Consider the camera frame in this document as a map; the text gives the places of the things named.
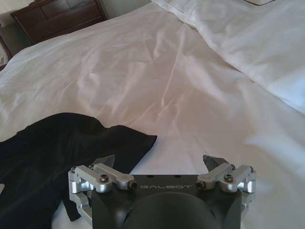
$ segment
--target bed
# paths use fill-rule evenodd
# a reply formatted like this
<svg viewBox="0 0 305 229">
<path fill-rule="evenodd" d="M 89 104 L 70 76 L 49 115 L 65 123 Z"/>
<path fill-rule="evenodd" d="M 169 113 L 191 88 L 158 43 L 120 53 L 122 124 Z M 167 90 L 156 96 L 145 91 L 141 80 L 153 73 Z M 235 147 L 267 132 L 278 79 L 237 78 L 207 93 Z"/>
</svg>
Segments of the bed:
<svg viewBox="0 0 305 229">
<path fill-rule="evenodd" d="M 304 4 L 255 7 L 154 0 L 21 51 L 0 72 L 0 141 L 60 112 L 126 125 L 158 135 L 133 174 L 205 173 L 203 154 L 252 165 L 256 200 L 242 228 L 305 228 L 305 52 L 296 47 L 303 25 L 281 23 L 290 40 L 274 26 L 273 36 L 261 36 L 270 29 L 263 19 L 302 19 Z M 240 11 L 249 10 L 257 26 L 244 23 Z M 83 219 L 69 222 L 63 205 L 52 227 L 90 228 Z"/>
</svg>

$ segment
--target screw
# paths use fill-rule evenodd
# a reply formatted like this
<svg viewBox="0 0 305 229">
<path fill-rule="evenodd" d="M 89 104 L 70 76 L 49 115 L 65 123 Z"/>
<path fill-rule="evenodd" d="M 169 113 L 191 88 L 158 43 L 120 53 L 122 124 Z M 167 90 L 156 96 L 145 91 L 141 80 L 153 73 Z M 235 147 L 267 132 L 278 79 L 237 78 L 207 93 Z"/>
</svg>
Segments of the screw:
<svg viewBox="0 0 305 229">
<path fill-rule="evenodd" d="M 71 172 L 72 172 L 72 173 L 75 173 L 75 169 L 76 169 L 76 166 L 73 166 L 73 167 L 71 168 Z"/>
<path fill-rule="evenodd" d="M 230 174 L 227 174 L 224 176 L 224 180 L 227 182 L 232 182 L 233 181 L 233 176 Z"/>
<path fill-rule="evenodd" d="M 199 190 L 203 190 L 203 189 L 205 189 L 205 182 L 203 182 L 203 181 L 198 181 L 198 182 L 196 182 L 196 187 L 197 187 L 197 189 L 199 189 Z"/>
<path fill-rule="evenodd" d="M 103 175 L 100 175 L 100 181 L 105 183 L 109 180 L 109 177 L 107 174 L 103 174 Z"/>
<path fill-rule="evenodd" d="M 137 184 L 137 182 L 135 182 L 135 181 L 131 181 L 131 182 L 129 182 L 129 184 L 128 184 L 128 190 L 136 190 L 137 187 L 138 187 L 138 184 Z"/>
</svg>

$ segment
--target silver metal bracket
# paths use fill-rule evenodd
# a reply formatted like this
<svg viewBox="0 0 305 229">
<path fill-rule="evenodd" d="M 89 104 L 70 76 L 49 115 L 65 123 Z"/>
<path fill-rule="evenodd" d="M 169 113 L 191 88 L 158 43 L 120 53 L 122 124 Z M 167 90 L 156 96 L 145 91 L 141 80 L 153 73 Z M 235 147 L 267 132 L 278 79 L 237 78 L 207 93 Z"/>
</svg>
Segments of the silver metal bracket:
<svg viewBox="0 0 305 229">
<path fill-rule="evenodd" d="M 256 172 L 251 166 L 242 165 L 235 169 L 234 165 L 222 163 L 207 174 L 199 175 L 197 187 L 201 190 L 215 188 L 216 182 L 220 183 L 224 192 L 242 191 L 242 219 L 246 215 L 249 204 L 255 198 Z"/>
<path fill-rule="evenodd" d="M 73 167 L 68 172 L 70 200 L 76 203 L 78 213 L 92 225 L 92 209 L 88 197 L 91 191 L 107 193 L 115 183 L 121 190 L 134 190 L 137 183 L 134 177 L 121 173 L 103 163 L 96 165 Z"/>
</svg>

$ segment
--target wooden dresser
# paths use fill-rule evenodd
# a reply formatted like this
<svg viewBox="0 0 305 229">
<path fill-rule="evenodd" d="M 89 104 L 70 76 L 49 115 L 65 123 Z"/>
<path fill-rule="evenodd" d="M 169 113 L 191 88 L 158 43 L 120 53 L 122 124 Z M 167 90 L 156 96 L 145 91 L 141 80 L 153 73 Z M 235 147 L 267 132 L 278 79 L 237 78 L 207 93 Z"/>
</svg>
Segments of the wooden dresser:
<svg viewBox="0 0 305 229">
<path fill-rule="evenodd" d="M 33 44 L 106 20 L 99 0 L 38 0 L 11 15 Z"/>
</svg>

